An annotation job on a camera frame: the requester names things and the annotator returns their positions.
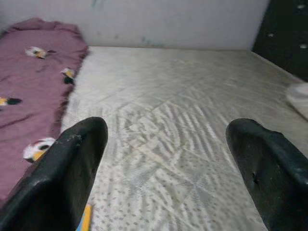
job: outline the dark cabinet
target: dark cabinet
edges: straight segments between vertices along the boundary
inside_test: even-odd
[[[308,81],[308,0],[272,0],[253,52]]]

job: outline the purple blanket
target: purple blanket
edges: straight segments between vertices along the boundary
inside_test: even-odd
[[[46,59],[27,56],[31,46],[53,50]],[[0,106],[0,207],[31,165],[23,149],[45,137],[57,138],[72,91],[61,71],[78,71],[87,45],[75,25],[33,18],[13,25],[0,39],[0,98],[18,98]]]

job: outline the mattress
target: mattress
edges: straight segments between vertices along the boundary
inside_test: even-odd
[[[299,82],[249,51],[90,47],[62,129],[108,125],[92,230],[266,230],[225,131],[251,118],[308,156],[308,122],[285,98]]]

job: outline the black plastic object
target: black plastic object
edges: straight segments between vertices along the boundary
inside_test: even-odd
[[[74,231],[107,139],[107,125],[98,117],[63,132],[14,187],[0,211],[0,231]]]
[[[308,160],[281,133],[251,119],[226,131],[230,151],[269,231],[308,230]]]

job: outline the white wall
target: white wall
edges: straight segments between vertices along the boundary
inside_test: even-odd
[[[250,49],[269,0],[1,0],[0,26],[77,24],[89,45]]]

